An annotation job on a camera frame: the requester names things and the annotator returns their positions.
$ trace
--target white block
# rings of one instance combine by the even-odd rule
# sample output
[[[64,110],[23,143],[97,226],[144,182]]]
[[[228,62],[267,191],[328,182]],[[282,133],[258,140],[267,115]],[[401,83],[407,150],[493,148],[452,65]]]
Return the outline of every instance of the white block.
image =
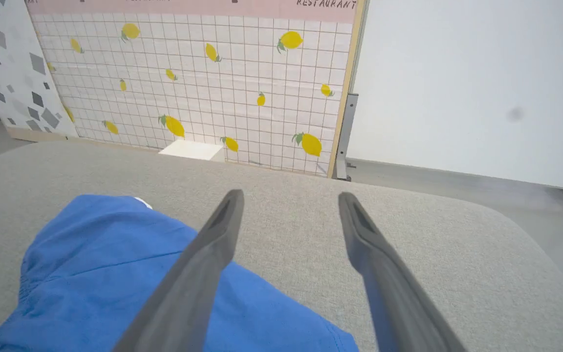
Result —
[[[182,158],[225,162],[222,145],[176,140],[159,152],[160,154],[181,156]]]

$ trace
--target lemon print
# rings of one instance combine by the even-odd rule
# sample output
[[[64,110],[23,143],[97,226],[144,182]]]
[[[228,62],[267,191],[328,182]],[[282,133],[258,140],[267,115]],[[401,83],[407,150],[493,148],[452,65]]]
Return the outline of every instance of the lemon print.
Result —
[[[114,123],[110,121],[103,121],[103,127],[107,128],[108,131],[112,132],[113,134],[119,134],[119,129],[117,129]]]
[[[236,142],[234,138],[221,137],[221,142],[225,143],[229,150],[232,150],[233,152],[238,151],[238,142]]]
[[[69,118],[71,119],[71,122],[75,123],[75,118],[73,117],[73,113],[72,113],[71,109],[69,109],[69,107],[67,107],[67,106],[64,106],[64,107],[65,107],[66,113],[69,114]]]
[[[331,91],[331,88],[329,88],[328,85],[323,85],[321,87],[321,93],[324,94],[324,96],[333,96],[333,92]]]
[[[128,23],[123,26],[123,30],[121,31],[121,40],[123,42],[129,42],[131,39],[136,39],[140,35],[140,29],[136,27],[133,23]]]
[[[73,48],[73,50],[75,50],[77,53],[83,54],[84,53],[84,49],[82,49],[82,47],[80,46],[80,43],[78,43],[77,40],[75,40],[75,38],[71,38],[71,47]]]
[[[262,105],[264,105],[265,102],[266,102],[266,97],[264,96],[264,93],[260,92],[258,94],[258,105],[261,107]]]
[[[177,80],[177,76],[175,76],[175,74],[173,73],[173,71],[171,71],[171,69],[166,69],[166,76],[172,80],[172,81],[176,81]]]
[[[185,134],[184,127],[181,125],[181,122],[179,122],[176,118],[164,114],[163,116],[158,117],[158,121],[163,126],[166,126],[166,128],[168,128],[168,130],[171,131],[172,134],[175,134],[176,136],[180,136],[180,137],[184,136]]]
[[[323,147],[321,146],[320,140],[315,136],[309,133],[297,133],[292,137],[292,140],[296,141],[297,145],[301,144],[307,154],[320,156]]]
[[[221,62],[221,56],[217,54],[217,50],[214,49],[214,46],[210,45],[210,43],[205,44],[205,54],[208,55],[208,58],[210,58],[213,62]]]
[[[277,51],[281,54],[280,49],[284,51],[286,49],[297,49],[301,43],[303,43],[301,34],[295,31],[286,32],[281,36],[279,43],[277,43]]]

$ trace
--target metal stand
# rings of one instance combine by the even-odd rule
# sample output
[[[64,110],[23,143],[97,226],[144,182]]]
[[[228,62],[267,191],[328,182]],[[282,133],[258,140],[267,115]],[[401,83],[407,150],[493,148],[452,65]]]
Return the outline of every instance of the metal stand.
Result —
[[[338,138],[338,149],[335,161],[335,178],[338,180],[351,181],[351,176],[346,174],[346,148],[349,146],[349,137],[351,136],[351,125],[353,125],[353,117],[355,116],[355,107],[358,102],[358,94],[347,94],[345,113],[342,115],[342,127],[340,129],[340,138]]]

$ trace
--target gray fabric surface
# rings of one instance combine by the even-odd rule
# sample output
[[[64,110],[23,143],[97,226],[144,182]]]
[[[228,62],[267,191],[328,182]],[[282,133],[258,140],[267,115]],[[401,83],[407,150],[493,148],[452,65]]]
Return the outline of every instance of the gray fabric surface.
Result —
[[[0,155],[0,323],[38,232],[79,194],[139,196],[199,229],[243,189],[235,260],[347,330],[375,339],[346,258],[337,196],[353,192],[471,351],[563,351],[563,275],[511,220],[480,205],[144,151],[49,142]]]

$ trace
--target blue cloth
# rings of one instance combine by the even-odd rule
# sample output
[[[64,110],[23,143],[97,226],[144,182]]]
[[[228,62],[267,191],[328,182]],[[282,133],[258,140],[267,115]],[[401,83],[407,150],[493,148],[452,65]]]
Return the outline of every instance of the blue cloth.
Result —
[[[79,196],[27,249],[0,351],[110,351],[196,231],[130,197]],[[357,351],[353,337],[236,263],[205,351]]]

